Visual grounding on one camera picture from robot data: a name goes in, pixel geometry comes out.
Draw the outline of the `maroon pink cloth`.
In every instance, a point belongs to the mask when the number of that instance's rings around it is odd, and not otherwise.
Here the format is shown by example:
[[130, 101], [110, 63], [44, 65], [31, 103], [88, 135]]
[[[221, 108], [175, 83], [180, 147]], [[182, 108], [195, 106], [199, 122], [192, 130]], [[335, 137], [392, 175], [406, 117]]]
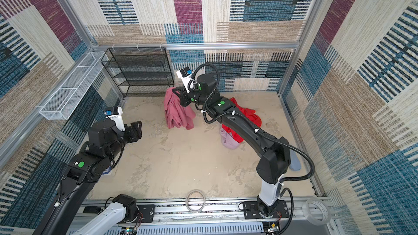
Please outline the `maroon pink cloth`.
[[167, 123], [167, 127], [181, 128], [186, 130], [194, 128], [193, 119], [196, 117], [196, 113], [191, 107], [183, 107], [180, 104], [180, 98], [173, 93], [174, 87], [168, 88], [164, 97], [164, 114]]

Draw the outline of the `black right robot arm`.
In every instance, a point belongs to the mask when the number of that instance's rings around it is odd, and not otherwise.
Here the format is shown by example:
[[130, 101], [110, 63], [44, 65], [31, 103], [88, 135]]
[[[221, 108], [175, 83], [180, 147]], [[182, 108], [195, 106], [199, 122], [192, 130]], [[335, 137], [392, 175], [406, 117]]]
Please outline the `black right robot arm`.
[[280, 179], [286, 174], [291, 157], [285, 138], [276, 138], [250, 121], [230, 99], [221, 96], [215, 89], [216, 81], [211, 75], [202, 74], [196, 80], [192, 71], [179, 70], [176, 75], [184, 84], [174, 88], [173, 93], [180, 98], [180, 104], [187, 107], [191, 103], [201, 106], [207, 124], [219, 122], [230, 128], [245, 140], [260, 157], [256, 171], [262, 179], [261, 191], [257, 199], [258, 211], [264, 218], [270, 218], [278, 211]]

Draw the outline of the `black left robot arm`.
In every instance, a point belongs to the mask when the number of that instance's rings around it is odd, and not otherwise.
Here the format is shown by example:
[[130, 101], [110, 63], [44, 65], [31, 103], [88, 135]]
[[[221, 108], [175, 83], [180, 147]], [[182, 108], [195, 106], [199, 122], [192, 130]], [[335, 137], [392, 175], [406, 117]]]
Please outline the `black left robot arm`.
[[142, 138], [142, 122], [123, 124], [122, 131], [111, 119], [94, 123], [80, 152], [73, 156], [64, 170], [58, 194], [48, 208], [35, 235], [64, 235], [89, 192], [98, 183], [103, 172], [119, 163], [129, 143]]

